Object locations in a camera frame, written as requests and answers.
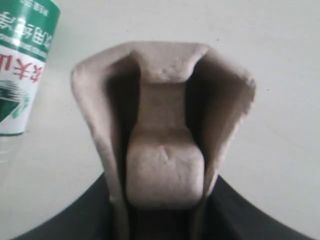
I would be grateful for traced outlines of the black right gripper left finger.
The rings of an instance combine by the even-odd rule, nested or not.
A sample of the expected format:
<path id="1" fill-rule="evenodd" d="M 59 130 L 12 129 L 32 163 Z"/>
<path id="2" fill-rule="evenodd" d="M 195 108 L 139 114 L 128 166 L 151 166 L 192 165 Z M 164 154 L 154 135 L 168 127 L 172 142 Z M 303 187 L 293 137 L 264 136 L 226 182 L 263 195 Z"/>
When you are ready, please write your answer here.
<path id="1" fill-rule="evenodd" d="M 16 240 L 112 240 L 113 207 L 105 177 L 97 180 L 71 205 Z"/>

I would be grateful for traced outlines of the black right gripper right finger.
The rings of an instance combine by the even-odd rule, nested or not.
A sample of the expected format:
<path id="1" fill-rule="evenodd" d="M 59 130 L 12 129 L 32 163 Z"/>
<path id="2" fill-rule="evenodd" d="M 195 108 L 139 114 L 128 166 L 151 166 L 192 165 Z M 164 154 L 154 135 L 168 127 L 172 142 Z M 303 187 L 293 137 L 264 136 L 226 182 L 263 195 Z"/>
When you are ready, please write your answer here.
<path id="1" fill-rule="evenodd" d="M 202 240 L 310 240 L 266 214 L 221 176 L 205 207 Z"/>

